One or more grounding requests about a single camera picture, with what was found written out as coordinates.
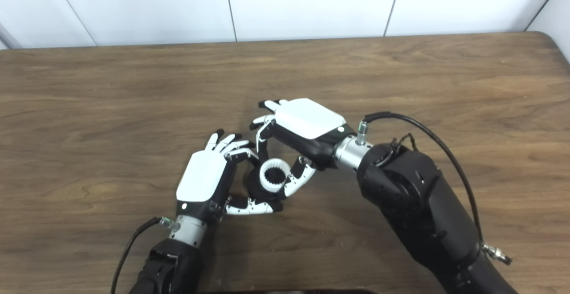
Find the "white gear ring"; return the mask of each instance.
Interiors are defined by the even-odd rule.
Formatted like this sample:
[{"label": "white gear ring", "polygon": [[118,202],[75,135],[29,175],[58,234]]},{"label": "white gear ring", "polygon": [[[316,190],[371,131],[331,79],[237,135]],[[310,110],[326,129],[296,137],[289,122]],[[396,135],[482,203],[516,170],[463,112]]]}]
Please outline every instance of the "white gear ring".
[{"label": "white gear ring", "polygon": [[289,164],[287,164],[285,160],[279,158],[271,158],[264,162],[263,165],[261,165],[261,168],[259,168],[259,182],[261,182],[261,186],[269,192],[277,192],[285,184],[285,179],[283,182],[278,184],[273,184],[267,180],[265,177],[265,172],[271,168],[282,170],[283,174],[285,174],[285,179],[287,179],[287,176],[289,176],[289,173],[291,172],[291,167],[289,167]]}]

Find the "wooden table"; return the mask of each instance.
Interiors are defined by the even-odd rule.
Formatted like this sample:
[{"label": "wooden table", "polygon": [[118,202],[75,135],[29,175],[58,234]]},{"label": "wooden table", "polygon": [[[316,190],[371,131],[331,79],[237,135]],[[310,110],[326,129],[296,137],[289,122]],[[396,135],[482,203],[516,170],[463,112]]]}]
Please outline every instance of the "wooden table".
[{"label": "wooden table", "polygon": [[[0,52],[0,293],[107,293],[126,241],[172,216],[210,132],[248,132],[263,99],[311,99],[356,126],[391,110],[431,127],[467,172],[497,268],[521,294],[570,292],[570,67],[544,34],[394,37]],[[408,131],[467,205],[443,152]],[[277,142],[273,156],[295,154]],[[243,192],[241,169],[234,192]],[[139,238],[120,278],[134,283]],[[330,170],[279,214],[225,217],[201,290],[442,293],[349,175]]]}]

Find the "cable connector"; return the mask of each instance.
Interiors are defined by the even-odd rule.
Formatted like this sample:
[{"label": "cable connector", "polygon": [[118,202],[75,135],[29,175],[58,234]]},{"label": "cable connector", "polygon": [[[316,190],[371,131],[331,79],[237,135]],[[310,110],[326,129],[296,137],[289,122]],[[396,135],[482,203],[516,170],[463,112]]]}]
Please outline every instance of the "cable connector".
[{"label": "cable connector", "polygon": [[168,217],[162,217],[159,221],[159,224],[167,227],[167,229],[173,231],[174,233],[176,233],[180,229],[180,224],[176,223],[172,219],[169,219]]},{"label": "cable connector", "polygon": [[499,249],[498,247],[493,247],[491,245],[488,245],[485,242],[483,242],[483,252],[485,252],[485,254],[487,254],[491,259],[498,260],[502,263],[505,263],[506,265],[511,265],[511,263],[513,262],[513,260],[510,257],[503,254],[501,249]]},{"label": "cable connector", "polygon": [[362,146],[366,144],[366,134],[368,133],[368,123],[363,120],[358,125],[358,135],[356,136],[356,144]]}]

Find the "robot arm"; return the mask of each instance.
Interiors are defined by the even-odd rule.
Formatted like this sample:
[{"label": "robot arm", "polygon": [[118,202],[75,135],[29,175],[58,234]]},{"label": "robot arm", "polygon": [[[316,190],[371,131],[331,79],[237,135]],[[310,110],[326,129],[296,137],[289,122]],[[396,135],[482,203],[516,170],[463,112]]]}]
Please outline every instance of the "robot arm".
[{"label": "robot arm", "polygon": [[249,149],[251,143],[238,141],[241,135],[231,134],[220,140],[222,135],[221,129],[214,132],[205,150],[192,155],[176,190],[177,219],[160,221],[171,233],[151,249],[130,294],[196,292],[203,268],[200,245],[206,230],[220,221],[225,211],[234,210],[228,193],[237,164],[244,160],[257,162],[256,154]]},{"label": "robot arm", "polygon": [[[414,150],[402,146],[403,139],[400,143],[393,140],[377,145],[366,141],[369,121],[398,115],[369,115],[356,133],[342,116],[306,98],[265,101],[259,106],[274,113],[255,119],[250,126],[259,128],[256,146],[261,168],[272,161],[267,154],[270,137],[300,152],[311,168],[340,168],[356,177],[362,196],[381,209],[412,258],[430,269],[448,293],[516,294],[487,255],[507,264],[510,259],[483,242],[477,215],[474,223],[433,160],[419,152],[415,143]],[[436,139],[460,169],[448,148],[431,131],[411,118],[399,118]],[[250,194],[261,200],[283,199],[286,184],[277,192],[269,188],[263,176],[273,167],[265,168],[251,172]],[[467,182],[462,171],[460,175]]]}]

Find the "white wall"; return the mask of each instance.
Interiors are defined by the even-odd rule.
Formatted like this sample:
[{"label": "white wall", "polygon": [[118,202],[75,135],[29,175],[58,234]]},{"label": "white wall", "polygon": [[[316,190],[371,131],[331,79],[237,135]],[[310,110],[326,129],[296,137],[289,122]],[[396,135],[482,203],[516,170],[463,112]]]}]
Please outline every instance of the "white wall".
[{"label": "white wall", "polygon": [[570,61],[570,0],[549,0],[529,26],[529,31],[548,34]]},{"label": "white wall", "polygon": [[544,2],[0,0],[0,39],[40,48],[511,32]]},{"label": "white wall", "polygon": [[387,36],[525,30],[546,0],[396,0]]},{"label": "white wall", "polygon": [[69,0],[98,45],[235,41],[228,0]]},{"label": "white wall", "polygon": [[94,45],[66,0],[0,0],[0,38],[10,48]]},{"label": "white wall", "polygon": [[382,36],[394,0],[230,0],[238,41]]}]

